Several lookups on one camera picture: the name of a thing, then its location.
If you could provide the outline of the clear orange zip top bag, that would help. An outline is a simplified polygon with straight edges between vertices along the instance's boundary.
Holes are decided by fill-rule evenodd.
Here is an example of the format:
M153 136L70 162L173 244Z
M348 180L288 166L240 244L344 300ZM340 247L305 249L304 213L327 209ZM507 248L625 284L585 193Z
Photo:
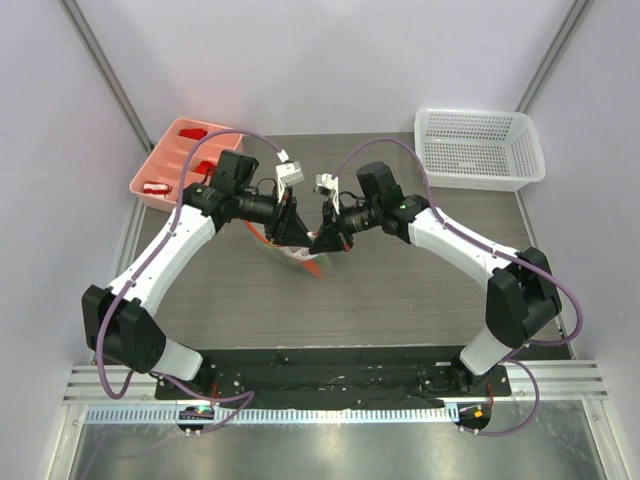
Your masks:
M316 279L327 278L333 272L333 262L326 253L310 254L309 249L305 247L275 245L266 238L262 225L249 221L244 221L244 225L265 253L285 265L304 272Z

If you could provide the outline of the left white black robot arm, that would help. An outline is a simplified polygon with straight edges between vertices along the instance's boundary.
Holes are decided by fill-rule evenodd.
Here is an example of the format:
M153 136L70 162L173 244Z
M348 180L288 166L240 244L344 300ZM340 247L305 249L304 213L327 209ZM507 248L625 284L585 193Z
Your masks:
M251 184L258 165L252 157L224 151L208 183L183 190L180 204L141 256L108 286L85 291L86 339L98 362L111 360L137 373L172 377L193 399L211 391L210 360L169 339L154 316L190 259L235 219L263 226L265 238L277 246L310 247L293 195L294 185L304 178L300 164L284 160L277 166L271 194Z

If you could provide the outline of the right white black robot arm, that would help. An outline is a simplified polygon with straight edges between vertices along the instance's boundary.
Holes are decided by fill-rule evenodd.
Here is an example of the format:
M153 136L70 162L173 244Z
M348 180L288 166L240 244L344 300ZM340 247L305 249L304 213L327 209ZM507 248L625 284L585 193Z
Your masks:
M502 253L499 245L451 220L426 198L405 195L382 162L361 167L356 176L362 194L345 206L337 179L317 175L315 190L327 199L311 253L347 251L355 234L379 227L438 255L476 281L486 293L485 325L452 360L451 380L460 393L477 393L494 366L561 312L546 256L535 248Z

